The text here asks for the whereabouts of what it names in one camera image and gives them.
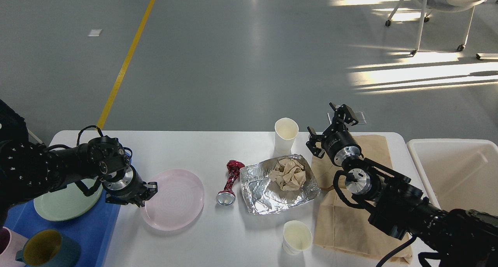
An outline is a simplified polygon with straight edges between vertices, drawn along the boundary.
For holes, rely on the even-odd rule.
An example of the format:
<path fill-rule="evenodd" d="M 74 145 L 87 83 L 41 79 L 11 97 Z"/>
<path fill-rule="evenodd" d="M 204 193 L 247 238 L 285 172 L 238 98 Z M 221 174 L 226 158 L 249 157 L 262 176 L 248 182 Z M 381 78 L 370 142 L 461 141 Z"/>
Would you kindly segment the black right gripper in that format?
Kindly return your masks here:
<path fill-rule="evenodd" d="M 361 147 L 348 132 L 349 127 L 357 125 L 359 120 L 350 106 L 333 103 L 329 105 L 334 111 L 329 126 L 331 135 L 317 134 L 313 127 L 308 126 L 309 140 L 306 146 L 313 156 L 322 159 L 326 153 L 335 166 L 341 167 L 345 161 L 360 159 L 362 156 Z M 318 142 L 322 143 L 322 147 L 317 147 Z"/>

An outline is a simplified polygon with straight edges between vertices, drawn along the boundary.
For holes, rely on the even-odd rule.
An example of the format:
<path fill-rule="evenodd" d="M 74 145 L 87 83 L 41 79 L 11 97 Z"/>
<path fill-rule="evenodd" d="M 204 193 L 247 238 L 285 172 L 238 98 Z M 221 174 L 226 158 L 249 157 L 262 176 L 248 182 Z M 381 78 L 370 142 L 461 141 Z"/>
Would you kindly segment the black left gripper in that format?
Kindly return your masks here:
<path fill-rule="evenodd" d="M 157 182 L 144 182 L 134 166 L 131 165 L 120 173 L 123 173 L 120 180 L 102 182 L 106 203 L 145 207 L 145 202 L 158 192 Z"/>

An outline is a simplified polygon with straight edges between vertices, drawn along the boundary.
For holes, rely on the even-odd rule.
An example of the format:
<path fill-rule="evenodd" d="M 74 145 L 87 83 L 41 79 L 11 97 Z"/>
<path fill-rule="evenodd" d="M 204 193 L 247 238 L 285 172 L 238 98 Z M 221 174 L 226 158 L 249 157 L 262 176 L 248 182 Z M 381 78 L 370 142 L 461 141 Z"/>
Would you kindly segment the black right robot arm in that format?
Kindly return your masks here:
<path fill-rule="evenodd" d="M 498 262 L 497 216 L 477 210 L 439 209 L 422 197 L 422 190 L 411 179 L 362 154 L 348 128 L 359 123 L 346 104 L 330 104 L 334 114 L 322 134 L 308 127 L 306 146 L 318 158 L 327 155 L 339 167 L 333 187 L 340 200 L 350 208 L 370 213 L 368 222 L 391 237 L 411 238 L 384 256 L 383 266 L 395 253 L 421 239 L 432 252 L 421 252 L 418 261 L 439 260 L 441 267 L 496 267 Z"/>

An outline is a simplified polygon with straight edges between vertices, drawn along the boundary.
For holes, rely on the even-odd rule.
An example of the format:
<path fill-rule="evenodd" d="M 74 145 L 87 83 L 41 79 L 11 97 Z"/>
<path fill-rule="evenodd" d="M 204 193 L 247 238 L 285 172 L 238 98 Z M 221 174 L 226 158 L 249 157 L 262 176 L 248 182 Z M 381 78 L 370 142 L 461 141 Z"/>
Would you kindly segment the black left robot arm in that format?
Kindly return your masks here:
<path fill-rule="evenodd" d="M 135 204 L 144 207 L 158 192 L 157 182 L 144 182 L 132 166 L 132 150 L 117 138 L 104 135 L 80 143 L 78 133 L 74 148 L 57 144 L 46 147 L 28 141 L 1 142 L 1 224 L 9 210 L 48 192 L 75 184 L 84 196 L 99 188 L 111 204 Z"/>

